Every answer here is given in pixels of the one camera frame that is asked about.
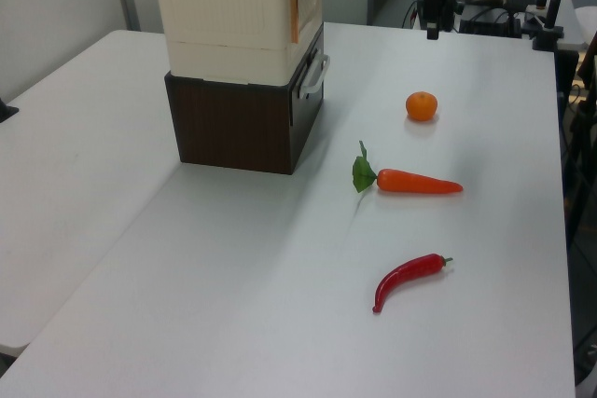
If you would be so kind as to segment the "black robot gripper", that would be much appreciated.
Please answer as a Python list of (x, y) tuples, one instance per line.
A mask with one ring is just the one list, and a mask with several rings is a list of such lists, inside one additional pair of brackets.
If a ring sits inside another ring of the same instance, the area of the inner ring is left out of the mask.
[(423, 0), (422, 21), (428, 40), (438, 40), (438, 27), (445, 33), (454, 31), (455, 5), (456, 0)]

